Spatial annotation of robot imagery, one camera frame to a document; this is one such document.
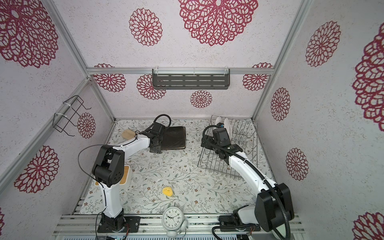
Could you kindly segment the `white round plate front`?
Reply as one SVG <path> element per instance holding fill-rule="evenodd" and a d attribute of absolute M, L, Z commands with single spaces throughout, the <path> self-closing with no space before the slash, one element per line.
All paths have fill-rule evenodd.
<path fill-rule="evenodd" d="M 222 127 L 224 125 L 224 120 L 222 117 L 217 117 L 216 120 L 215 120 L 215 125 L 218 126 L 219 128 Z"/>

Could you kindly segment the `white round plate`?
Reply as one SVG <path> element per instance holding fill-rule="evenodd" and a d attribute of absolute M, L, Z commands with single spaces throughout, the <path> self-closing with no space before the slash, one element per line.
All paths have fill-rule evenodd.
<path fill-rule="evenodd" d="M 225 118 L 224 120 L 224 128 L 227 130 L 229 139 L 231 140 L 233 136 L 233 131 L 232 131 L 231 121 L 228 118 Z"/>
<path fill-rule="evenodd" d="M 219 128 L 222 127 L 224 125 L 224 120 L 222 117 L 217 117 L 216 120 L 215 120 L 215 125 L 218 126 Z"/>

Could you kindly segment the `white round plate back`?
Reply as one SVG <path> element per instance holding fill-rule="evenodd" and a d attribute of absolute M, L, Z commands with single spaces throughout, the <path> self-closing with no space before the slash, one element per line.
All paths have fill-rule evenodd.
<path fill-rule="evenodd" d="M 224 120 L 224 128 L 227 130 L 229 139 L 231 140 L 233 136 L 233 131 L 232 131 L 231 121 L 228 118 L 225 118 Z"/>

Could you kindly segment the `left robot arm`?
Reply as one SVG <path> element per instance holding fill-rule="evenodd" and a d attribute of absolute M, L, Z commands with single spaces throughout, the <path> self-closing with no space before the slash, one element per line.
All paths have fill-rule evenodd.
<path fill-rule="evenodd" d="M 151 153 L 160 154 L 164 132 L 168 128 L 154 122 L 145 131 L 135 134 L 122 144 L 101 146 L 92 174 L 103 190 L 106 209 L 102 218 L 106 222 L 119 221 L 124 217 L 119 185 L 124 175 L 125 159 L 146 148 Z"/>

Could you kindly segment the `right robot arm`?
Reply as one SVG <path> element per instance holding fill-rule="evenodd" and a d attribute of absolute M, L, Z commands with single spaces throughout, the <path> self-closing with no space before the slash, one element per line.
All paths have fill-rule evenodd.
<path fill-rule="evenodd" d="M 202 144 L 212 150 L 219 159 L 234 169 L 256 194 L 252 206 L 234 210 L 232 228 L 260 227 L 265 232 L 273 231 L 279 239 L 289 240 L 289 221 L 295 217 L 291 192 L 284 183 L 277 184 L 263 174 L 248 158 L 244 150 L 232 144 L 227 130 L 210 125 L 203 130 Z"/>

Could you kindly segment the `tan sponge block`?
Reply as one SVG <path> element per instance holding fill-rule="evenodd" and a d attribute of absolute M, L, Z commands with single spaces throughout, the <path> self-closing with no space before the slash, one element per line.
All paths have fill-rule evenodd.
<path fill-rule="evenodd" d="M 131 140 L 135 138 L 136 133 L 133 130 L 127 129 L 122 132 L 121 136 L 125 140 Z"/>

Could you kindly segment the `yellow small piece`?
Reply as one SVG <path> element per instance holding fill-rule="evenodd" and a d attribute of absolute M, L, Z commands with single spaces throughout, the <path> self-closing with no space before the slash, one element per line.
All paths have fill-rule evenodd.
<path fill-rule="evenodd" d="M 173 189 L 171 187 L 164 187 L 162 192 L 167 197 L 172 197 L 174 195 Z"/>

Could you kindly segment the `white alarm clock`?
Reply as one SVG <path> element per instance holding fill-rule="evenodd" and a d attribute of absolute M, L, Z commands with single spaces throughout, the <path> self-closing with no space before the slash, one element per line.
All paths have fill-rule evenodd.
<path fill-rule="evenodd" d="M 162 225 L 167 237 L 176 240 L 180 233 L 187 233 L 188 220 L 180 208 L 169 207 L 163 213 Z"/>

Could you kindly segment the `pale green bottle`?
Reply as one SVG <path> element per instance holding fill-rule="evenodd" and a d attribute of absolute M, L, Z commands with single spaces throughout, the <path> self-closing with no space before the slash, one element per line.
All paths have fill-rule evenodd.
<path fill-rule="evenodd" d="M 272 233 L 273 233 L 274 237 L 277 240 L 280 240 L 281 237 L 283 239 L 285 239 L 286 238 L 286 227 L 285 227 L 285 225 L 281 225 L 281 226 L 277 227 L 275 230 L 272 230 Z"/>

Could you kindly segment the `grey wall shelf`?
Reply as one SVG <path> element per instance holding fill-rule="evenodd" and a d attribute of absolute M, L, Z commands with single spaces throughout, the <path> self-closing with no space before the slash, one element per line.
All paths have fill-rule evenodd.
<path fill-rule="evenodd" d="M 229 69 L 208 70 L 152 70 L 152 85 L 156 90 L 227 90 L 230 86 Z"/>

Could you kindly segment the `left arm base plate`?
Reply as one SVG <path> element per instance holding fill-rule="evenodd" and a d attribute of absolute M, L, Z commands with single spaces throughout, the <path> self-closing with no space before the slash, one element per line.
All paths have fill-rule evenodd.
<path fill-rule="evenodd" d="M 115 218 L 102 213 L 97 233 L 137 233 L 140 221 L 140 216 L 126 216 L 123 210 Z"/>

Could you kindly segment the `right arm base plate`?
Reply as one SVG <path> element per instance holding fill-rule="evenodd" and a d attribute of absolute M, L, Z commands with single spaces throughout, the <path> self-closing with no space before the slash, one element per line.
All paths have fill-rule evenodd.
<path fill-rule="evenodd" d="M 220 231 L 222 232 L 259 232 L 261 230 L 258 224 L 244 224 L 234 215 L 220 215 Z"/>

